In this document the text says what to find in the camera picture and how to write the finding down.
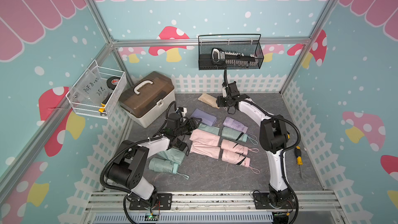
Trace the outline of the black umbrella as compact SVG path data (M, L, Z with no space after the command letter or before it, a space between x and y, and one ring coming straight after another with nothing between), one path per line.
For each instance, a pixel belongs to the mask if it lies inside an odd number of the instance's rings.
M179 151L182 151L186 156L189 155L190 147L186 142L183 142L180 139L176 139L176 142L174 143L173 147Z

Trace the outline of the pink sleeve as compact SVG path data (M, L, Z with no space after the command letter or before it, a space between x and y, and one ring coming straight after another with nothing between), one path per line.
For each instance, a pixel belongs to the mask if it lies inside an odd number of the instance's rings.
M190 153L204 155L213 159L219 159L220 152L220 147L205 145L199 142L193 142L190 148Z
M190 135L190 140L192 142L199 142L204 145L217 147L220 141L220 136L200 129L196 129L192 131Z

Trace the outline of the beige sleeved umbrella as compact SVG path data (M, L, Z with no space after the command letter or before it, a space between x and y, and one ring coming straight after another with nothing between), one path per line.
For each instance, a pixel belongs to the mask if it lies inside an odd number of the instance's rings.
M210 94L203 93L198 98L198 100L213 107L213 108L219 109L219 106L217 105L217 99L214 96L211 96Z

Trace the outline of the lilac sleeved umbrella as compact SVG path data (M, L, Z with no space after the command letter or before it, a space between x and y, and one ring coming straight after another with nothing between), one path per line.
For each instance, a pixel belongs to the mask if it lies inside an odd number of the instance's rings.
M234 130L239 131L239 132L242 132L242 133L247 133L247 130L248 130L248 127L247 127L247 126L245 126L245 125L242 124L241 122L239 122L239 121L237 121L237 120L235 120L235 119L233 119L233 118L230 118L230 117L227 117L227 118L224 120L223 125L224 125L225 127L234 129Z

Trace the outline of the mint green sleeve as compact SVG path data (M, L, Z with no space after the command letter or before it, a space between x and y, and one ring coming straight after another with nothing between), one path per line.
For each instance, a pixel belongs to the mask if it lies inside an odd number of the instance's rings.
M200 123L198 129L214 134L214 135L219 135L219 131L220 129L218 127L212 127L212 126L208 126L206 124Z
M157 155L165 160L172 161L172 162L178 164L179 166L182 164L182 162L186 156L185 152L180 151L179 149L176 149L176 148L171 148L166 151L161 151L161 152L157 153Z

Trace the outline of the lilac sleeve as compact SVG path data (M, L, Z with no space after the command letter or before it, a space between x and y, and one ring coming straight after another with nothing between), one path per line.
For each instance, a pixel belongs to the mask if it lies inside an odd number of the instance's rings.
M208 114L200 109L196 109L192 114L191 117L200 118L202 119L202 123L208 126L213 126L216 121L217 117L211 114Z

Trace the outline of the mint green sleeved umbrella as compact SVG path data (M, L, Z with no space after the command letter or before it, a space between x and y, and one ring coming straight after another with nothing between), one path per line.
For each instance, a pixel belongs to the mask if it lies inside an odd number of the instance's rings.
M254 135L243 133L229 127L223 127L221 136L231 141L240 141L244 143L249 141L254 145L258 145L257 138Z

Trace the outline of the pink sleeved umbrella front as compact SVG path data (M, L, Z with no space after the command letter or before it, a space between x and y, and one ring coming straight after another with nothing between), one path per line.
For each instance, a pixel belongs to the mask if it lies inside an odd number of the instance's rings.
M258 148L248 148L246 146L243 146L241 144L237 144L233 141L229 140L222 140L221 142L221 149L227 150L230 152L238 153L240 155L248 155L249 152L254 152L257 153L259 152Z

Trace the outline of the pink sleeved umbrella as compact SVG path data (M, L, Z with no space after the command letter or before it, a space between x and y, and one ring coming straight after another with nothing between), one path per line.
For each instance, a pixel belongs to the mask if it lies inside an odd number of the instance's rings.
M248 155L249 152L254 152L257 153L259 152L258 148L248 148L246 146L243 146L241 144L237 144L233 141L229 140L222 140L221 142L221 149L227 150L230 152L238 153L240 155Z
M246 167L251 169L255 174L260 174L260 170L257 168L254 168L250 165L251 159L249 157L246 157L244 155L228 151L228 150L223 150L222 156L221 156L222 161L230 163L230 164L235 164L238 166Z

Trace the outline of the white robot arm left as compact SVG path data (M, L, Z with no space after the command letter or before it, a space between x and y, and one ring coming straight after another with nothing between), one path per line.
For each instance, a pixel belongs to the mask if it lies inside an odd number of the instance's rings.
M126 193L126 200L135 201L148 210L161 205L155 186L144 178L147 159L161 151L182 146L180 136L191 135L202 122L201 118L187 117L183 107L173 101L166 110L165 121L159 130L142 141L123 141L116 154L104 166L100 184L104 188Z

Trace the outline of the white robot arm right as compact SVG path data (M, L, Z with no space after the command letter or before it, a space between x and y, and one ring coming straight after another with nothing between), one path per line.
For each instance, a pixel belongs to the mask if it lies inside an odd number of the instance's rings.
M229 83L227 70L223 73L223 96L217 97L217 105L228 110L234 108L249 116L260 127L258 142L266 151L270 180L269 201L273 208L280 208L290 199L296 199L288 183L285 152L300 143L298 128L282 115L273 115L258 106L245 94L240 94L236 82Z

